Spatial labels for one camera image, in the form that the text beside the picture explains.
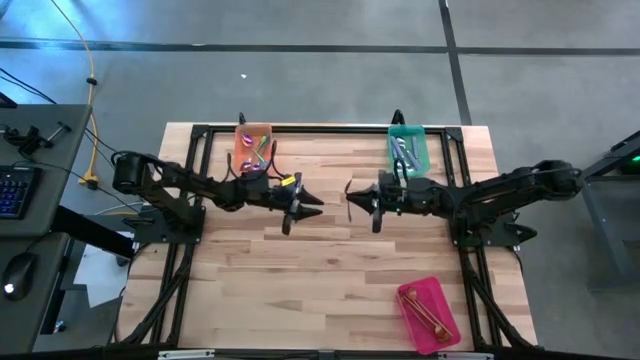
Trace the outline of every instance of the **concrete floor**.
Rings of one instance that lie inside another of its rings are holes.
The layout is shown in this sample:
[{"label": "concrete floor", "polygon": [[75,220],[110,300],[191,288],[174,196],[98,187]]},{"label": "concrete floor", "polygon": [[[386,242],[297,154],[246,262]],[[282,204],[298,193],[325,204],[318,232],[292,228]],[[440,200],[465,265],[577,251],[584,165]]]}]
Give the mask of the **concrete floor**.
[{"label": "concrete floor", "polygon": [[[437,0],[60,5],[91,40],[445,45]],[[638,1],[449,0],[449,6],[458,46],[640,47]],[[76,39],[45,0],[14,2],[0,20],[3,38]],[[166,122],[235,121],[239,111],[256,121],[387,123],[401,108],[411,123],[460,124],[446,54],[96,51],[94,57],[100,135],[117,149],[157,152]],[[472,122],[490,127],[502,171],[554,158],[584,167],[638,130],[640,57],[466,55],[460,63]],[[86,99],[82,51],[0,49],[0,66],[60,103]],[[20,103],[42,102],[4,82],[0,91]],[[75,171],[84,173],[90,149],[85,141]],[[109,190],[111,171],[103,160],[98,173]],[[94,213],[118,203],[72,179],[63,204]],[[582,199],[532,205],[520,222],[539,231],[523,245],[522,257],[540,344],[640,358],[640,343],[633,340],[640,335],[640,292],[586,288],[600,275],[602,258]],[[81,306],[82,300],[73,297],[67,307]],[[87,309],[85,318],[69,325],[76,334],[101,336],[39,340],[38,348],[106,341],[110,327],[96,324],[112,317],[114,306]]]}]

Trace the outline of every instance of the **keyboard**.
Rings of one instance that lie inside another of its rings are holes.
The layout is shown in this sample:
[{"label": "keyboard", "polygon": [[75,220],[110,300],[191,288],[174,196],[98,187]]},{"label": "keyboard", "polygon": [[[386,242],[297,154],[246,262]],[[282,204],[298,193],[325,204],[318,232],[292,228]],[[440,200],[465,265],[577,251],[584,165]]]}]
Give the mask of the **keyboard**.
[{"label": "keyboard", "polygon": [[24,217],[40,173],[40,168],[0,166],[0,219]]}]

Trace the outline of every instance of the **wooden table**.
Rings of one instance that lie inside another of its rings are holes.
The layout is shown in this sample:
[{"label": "wooden table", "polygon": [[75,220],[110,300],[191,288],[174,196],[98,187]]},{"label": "wooden table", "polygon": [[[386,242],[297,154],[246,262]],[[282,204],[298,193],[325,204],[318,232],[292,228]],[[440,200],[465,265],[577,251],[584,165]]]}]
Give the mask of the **wooden table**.
[{"label": "wooden table", "polygon": [[[184,164],[192,123],[169,123],[160,158]],[[498,174],[489,130],[462,127],[472,181]],[[280,232],[282,214],[245,207],[226,213],[205,200],[207,219],[196,247],[184,310],[181,347],[262,349],[413,350],[394,303],[398,285],[436,276],[462,334],[452,350],[473,348],[457,251],[446,221],[416,215],[384,218],[371,233],[371,218],[343,194],[364,189],[387,168],[383,135],[277,134],[276,165],[303,174],[304,185],[324,200],[324,214]],[[221,179],[232,134],[213,142],[209,176]],[[427,137],[431,170],[445,182],[440,143]],[[194,169],[199,169],[202,146]],[[457,183],[459,167],[454,154]],[[131,333],[158,296],[166,245],[151,245],[131,268],[119,316],[121,337]],[[518,262],[507,250],[487,249],[497,303],[521,334],[535,333]],[[479,306],[489,341],[486,313]],[[173,314],[173,306],[168,306]],[[172,315],[165,318],[165,332]]]}]

